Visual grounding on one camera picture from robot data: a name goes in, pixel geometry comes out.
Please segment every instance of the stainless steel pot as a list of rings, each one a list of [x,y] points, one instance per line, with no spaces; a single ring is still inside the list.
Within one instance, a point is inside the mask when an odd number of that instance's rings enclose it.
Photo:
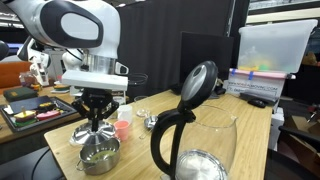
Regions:
[[[85,145],[76,168],[88,175],[99,175],[115,167],[120,159],[120,141],[110,138],[97,145]]]

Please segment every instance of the black monitor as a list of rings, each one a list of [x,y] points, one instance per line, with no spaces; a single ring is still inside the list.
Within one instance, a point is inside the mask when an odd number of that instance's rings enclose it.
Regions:
[[[193,68],[207,60],[215,62],[221,80],[228,79],[232,48],[232,37],[182,32],[180,83],[184,83]]]

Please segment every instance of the black tray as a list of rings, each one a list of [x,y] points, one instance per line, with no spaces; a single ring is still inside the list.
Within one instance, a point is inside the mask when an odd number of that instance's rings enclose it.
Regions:
[[[7,124],[9,125],[9,127],[15,131],[15,132],[19,132],[19,131],[23,131],[26,129],[30,129],[30,128],[34,128],[37,126],[40,126],[42,124],[66,117],[66,116],[70,116],[72,114],[77,113],[77,111],[68,103],[62,101],[61,99],[57,98],[57,97],[50,97],[50,99],[52,100],[52,102],[56,102],[62,109],[66,110],[65,112],[63,112],[62,114],[60,114],[59,116],[55,116],[53,118],[49,118],[46,120],[42,120],[42,121],[36,121],[32,124],[23,126],[23,127],[18,127],[15,125],[15,118],[13,117],[13,115],[9,115],[4,108],[6,107],[6,105],[0,105],[0,112],[2,117],[4,118],[4,120],[7,122]]]

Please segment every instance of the black kettle handle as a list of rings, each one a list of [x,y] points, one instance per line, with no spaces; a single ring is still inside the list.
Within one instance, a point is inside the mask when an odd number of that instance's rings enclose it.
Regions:
[[[180,138],[184,126],[187,122],[193,122],[194,120],[195,116],[192,111],[188,111],[182,114],[178,112],[178,110],[173,109],[159,114],[158,120],[153,128],[150,147],[153,161],[158,166],[158,168],[164,173],[168,174],[171,179],[175,179]],[[172,140],[170,164],[168,164],[161,155],[160,142],[166,130],[174,125],[176,125],[176,127]]]

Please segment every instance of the glass cup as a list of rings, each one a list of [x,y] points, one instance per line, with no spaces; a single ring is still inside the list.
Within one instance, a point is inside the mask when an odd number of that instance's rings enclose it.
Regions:
[[[136,115],[139,117],[148,118],[150,110],[148,109],[148,96],[137,96],[134,98],[135,106],[137,107]]]
[[[192,111],[196,120],[183,130],[176,179],[227,179],[236,150],[237,117],[209,105]]]

